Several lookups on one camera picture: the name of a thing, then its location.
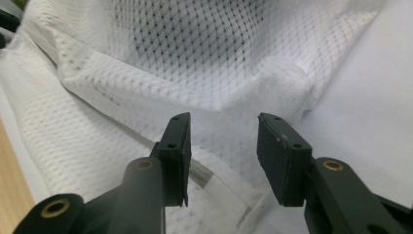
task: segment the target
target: wooden table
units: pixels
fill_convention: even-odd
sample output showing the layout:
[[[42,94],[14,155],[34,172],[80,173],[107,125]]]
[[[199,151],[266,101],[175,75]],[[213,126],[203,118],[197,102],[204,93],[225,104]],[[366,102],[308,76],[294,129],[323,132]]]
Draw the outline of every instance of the wooden table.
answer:
[[[0,234],[12,233],[33,206],[19,162],[0,122]]]

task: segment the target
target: wooden surface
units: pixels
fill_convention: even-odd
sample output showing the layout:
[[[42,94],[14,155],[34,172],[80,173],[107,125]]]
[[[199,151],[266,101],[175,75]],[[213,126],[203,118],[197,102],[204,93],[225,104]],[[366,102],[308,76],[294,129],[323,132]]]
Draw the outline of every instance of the wooden surface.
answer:
[[[19,162],[0,121],[0,234],[12,233],[33,206]]]

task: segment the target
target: white garment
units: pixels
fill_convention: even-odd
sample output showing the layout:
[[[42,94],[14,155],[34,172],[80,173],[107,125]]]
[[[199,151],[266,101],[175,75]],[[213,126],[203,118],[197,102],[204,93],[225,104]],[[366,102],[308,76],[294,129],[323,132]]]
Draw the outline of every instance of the white garment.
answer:
[[[298,123],[379,5],[32,0],[0,53],[0,84],[52,193],[86,200],[150,151],[101,113],[157,141],[171,116],[191,112],[193,158],[221,189],[190,181],[189,208],[168,209],[168,233],[250,232],[272,197],[256,117]],[[217,193],[243,201],[246,216],[227,215],[231,199]]]

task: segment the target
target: white cloth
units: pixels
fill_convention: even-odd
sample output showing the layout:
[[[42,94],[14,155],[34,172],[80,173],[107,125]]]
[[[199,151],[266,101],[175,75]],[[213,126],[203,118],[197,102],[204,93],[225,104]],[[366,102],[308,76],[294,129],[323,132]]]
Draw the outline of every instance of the white cloth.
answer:
[[[1,51],[0,82],[52,193],[87,200],[150,151],[89,104],[151,141],[191,112],[194,159],[252,211],[231,218],[191,182],[190,207],[169,209],[169,233],[250,232],[269,188],[257,115],[297,123],[379,3],[32,0]]]

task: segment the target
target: white mesh fabric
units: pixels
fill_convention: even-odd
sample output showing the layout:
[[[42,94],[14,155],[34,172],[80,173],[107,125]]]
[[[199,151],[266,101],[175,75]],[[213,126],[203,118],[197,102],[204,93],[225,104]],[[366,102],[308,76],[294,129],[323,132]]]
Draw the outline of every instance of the white mesh fabric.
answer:
[[[32,0],[1,52],[0,82],[51,191],[87,200],[149,148],[65,89],[152,141],[191,112],[193,158],[251,212],[230,220],[190,182],[190,207],[169,209],[169,233],[249,232],[269,188],[256,117],[298,123],[378,3]]]

